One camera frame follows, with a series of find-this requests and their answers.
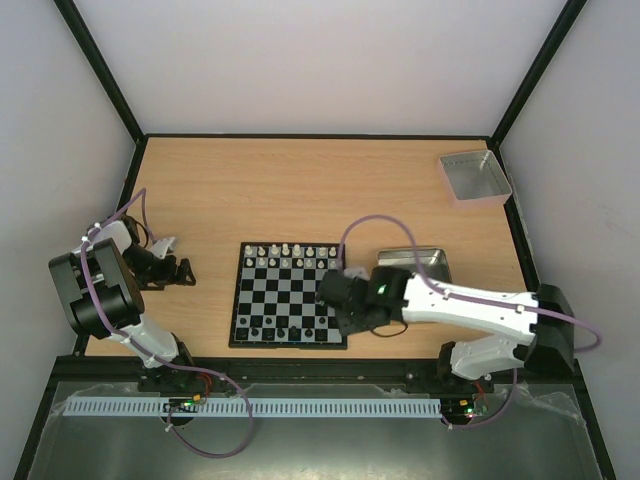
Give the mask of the folding chess board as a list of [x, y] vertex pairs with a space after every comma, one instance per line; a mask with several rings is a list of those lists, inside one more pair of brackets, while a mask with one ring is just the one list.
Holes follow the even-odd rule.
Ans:
[[[316, 301], [316, 292], [324, 275], [336, 269], [342, 259], [337, 243], [266, 243], [243, 242], [240, 246], [237, 280], [232, 309], [228, 346], [231, 348], [299, 348], [343, 350], [348, 346], [346, 337], [338, 329], [334, 310]], [[261, 316], [261, 335], [250, 335], [252, 316]], [[327, 318], [326, 325], [318, 319]], [[239, 319], [249, 322], [241, 325]], [[273, 325], [265, 318], [272, 317]], [[286, 342], [276, 338], [278, 328], [298, 327], [299, 341]], [[248, 328], [247, 340], [236, 339], [237, 328]], [[264, 338], [264, 330], [273, 328], [273, 340]], [[314, 335], [306, 338], [311, 328]], [[317, 341], [315, 332], [327, 331], [326, 341]]]

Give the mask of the gold tin with chess pieces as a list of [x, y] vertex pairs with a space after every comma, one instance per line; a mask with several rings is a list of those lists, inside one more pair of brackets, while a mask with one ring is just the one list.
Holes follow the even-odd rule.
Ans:
[[[452, 282], [451, 271], [446, 253], [441, 248], [419, 247], [418, 259], [425, 273], [434, 281]], [[416, 261], [411, 248], [391, 248], [378, 252], [379, 266], [393, 266], [418, 273]]]

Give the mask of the black rook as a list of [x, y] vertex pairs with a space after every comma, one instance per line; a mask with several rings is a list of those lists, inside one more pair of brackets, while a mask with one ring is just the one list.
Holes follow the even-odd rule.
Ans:
[[248, 328], [237, 328], [236, 329], [236, 339], [237, 340], [247, 340], [249, 336]]

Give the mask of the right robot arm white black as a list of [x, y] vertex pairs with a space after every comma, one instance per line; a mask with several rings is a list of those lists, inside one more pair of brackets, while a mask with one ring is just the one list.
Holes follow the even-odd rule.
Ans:
[[455, 392], [469, 381], [524, 368], [543, 376], [574, 373], [572, 310], [562, 291], [543, 284], [535, 292], [503, 293], [423, 279], [393, 266], [378, 266], [364, 279], [329, 271], [318, 302], [331, 307], [342, 335], [372, 331], [393, 321], [442, 323], [484, 332], [475, 341], [442, 345], [436, 379]]

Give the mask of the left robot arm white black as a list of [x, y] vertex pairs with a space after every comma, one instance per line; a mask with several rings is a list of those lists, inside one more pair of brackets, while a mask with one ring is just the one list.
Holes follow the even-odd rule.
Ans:
[[151, 241], [148, 228], [125, 215], [92, 227], [81, 245], [48, 263], [67, 321], [78, 335], [117, 342], [143, 364], [156, 383], [180, 385], [192, 367], [184, 343], [145, 313], [142, 293], [168, 286], [194, 286], [190, 261], [174, 255], [176, 239]]

